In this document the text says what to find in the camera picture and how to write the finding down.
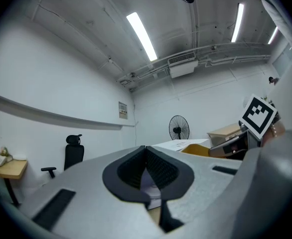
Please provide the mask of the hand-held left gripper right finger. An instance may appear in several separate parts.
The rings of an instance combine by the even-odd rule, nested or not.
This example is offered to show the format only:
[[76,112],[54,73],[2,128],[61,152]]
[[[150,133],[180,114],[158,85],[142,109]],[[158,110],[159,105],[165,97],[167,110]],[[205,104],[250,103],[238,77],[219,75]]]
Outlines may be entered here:
[[239,160],[203,157],[158,146],[155,149],[187,164],[194,172],[194,181],[185,195],[167,203],[172,217],[185,224],[193,221],[207,209],[233,179],[233,175],[213,170],[213,168],[220,166],[238,170],[242,163]]

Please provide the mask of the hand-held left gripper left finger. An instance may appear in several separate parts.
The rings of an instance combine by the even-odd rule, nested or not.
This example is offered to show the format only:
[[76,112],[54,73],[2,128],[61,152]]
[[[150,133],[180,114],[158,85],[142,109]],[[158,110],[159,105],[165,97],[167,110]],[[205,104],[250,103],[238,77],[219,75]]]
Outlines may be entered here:
[[143,203],[125,202],[104,185],[104,169],[138,148],[128,148],[80,162],[51,179],[27,197],[19,210],[35,215],[61,189],[75,192],[52,233],[65,238],[160,238],[164,231]]

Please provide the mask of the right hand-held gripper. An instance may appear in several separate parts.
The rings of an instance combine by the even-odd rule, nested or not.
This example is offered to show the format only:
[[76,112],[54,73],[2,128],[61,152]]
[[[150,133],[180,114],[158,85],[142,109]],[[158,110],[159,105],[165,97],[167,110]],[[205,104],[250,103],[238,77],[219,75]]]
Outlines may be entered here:
[[239,119],[241,134],[209,149],[209,156],[243,160],[248,149],[261,147],[268,129],[278,121],[278,111],[272,101],[252,94],[244,103]]

